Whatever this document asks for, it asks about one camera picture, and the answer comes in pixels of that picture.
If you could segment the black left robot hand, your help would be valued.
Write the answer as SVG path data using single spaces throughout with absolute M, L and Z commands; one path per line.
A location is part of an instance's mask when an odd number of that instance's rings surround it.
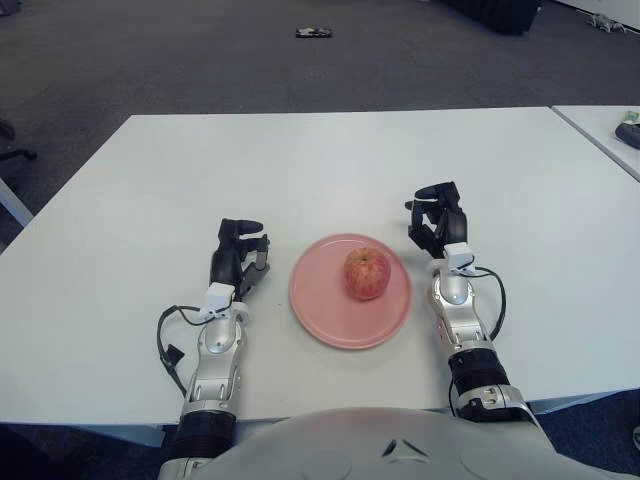
M 241 301 L 269 272 L 270 241 L 263 224 L 253 220 L 223 218 L 218 231 L 218 248 L 211 258 L 209 284 L 234 288 L 234 300 Z

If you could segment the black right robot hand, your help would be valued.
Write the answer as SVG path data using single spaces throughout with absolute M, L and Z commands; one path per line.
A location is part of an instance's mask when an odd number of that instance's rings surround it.
M 455 183 L 444 182 L 416 191 L 404 204 L 411 213 L 409 238 L 435 259 L 444 257 L 446 245 L 468 239 L 467 217 L 459 200 Z

